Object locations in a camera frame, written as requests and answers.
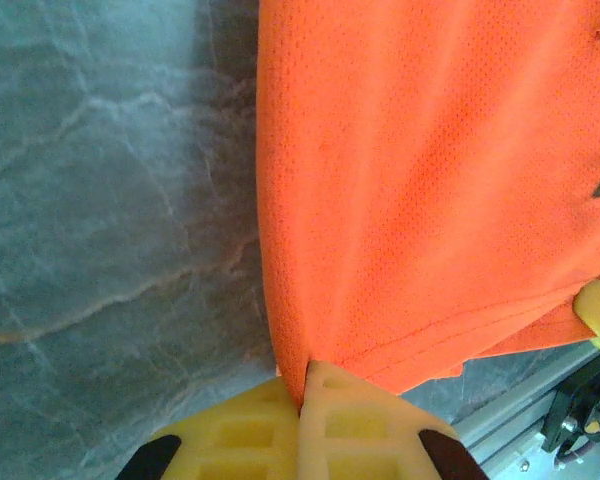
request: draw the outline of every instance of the screw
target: screw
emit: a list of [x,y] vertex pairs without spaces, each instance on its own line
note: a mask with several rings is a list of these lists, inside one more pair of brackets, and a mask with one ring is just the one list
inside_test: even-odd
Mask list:
[[561,427],[567,432],[575,432],[578,428],[578,421],[573,417],[567,417],[562,421]]

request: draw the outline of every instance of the orange cloth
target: orange cloth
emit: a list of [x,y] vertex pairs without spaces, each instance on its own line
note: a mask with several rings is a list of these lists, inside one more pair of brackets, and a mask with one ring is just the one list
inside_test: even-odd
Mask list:
[[267,308],[309,359],[394,392],[590,332],[600,1],[261,0]]

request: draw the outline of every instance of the marble countertop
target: marble countertop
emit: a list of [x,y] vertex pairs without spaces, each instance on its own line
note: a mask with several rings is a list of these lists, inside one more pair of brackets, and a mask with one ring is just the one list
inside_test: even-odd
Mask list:
[[[0,0],[0,479],[113,478],[274,375],[257,23],[255,0]],[[457,419],[538,355],[410,399]]]

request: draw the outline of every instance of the orange mesh fabric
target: orange mesh fabric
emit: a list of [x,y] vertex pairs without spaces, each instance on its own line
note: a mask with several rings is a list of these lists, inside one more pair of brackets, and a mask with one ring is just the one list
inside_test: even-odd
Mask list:
[[[588,335],[568,302],[600,274],[600,1],[261,0],[257,108],[298,402],[309,359],[401,392],[523,329]],[[547,314],[557,337],[526,329]]]

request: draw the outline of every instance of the gray marble surface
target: gray marble surface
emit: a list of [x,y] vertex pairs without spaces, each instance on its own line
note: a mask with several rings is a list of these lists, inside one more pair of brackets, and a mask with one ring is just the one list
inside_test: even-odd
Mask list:
[[[154,429],[273,376],[257,13],[0,0],[0,479],[114,478]],[[409,398],[457,419],[547,355]]]

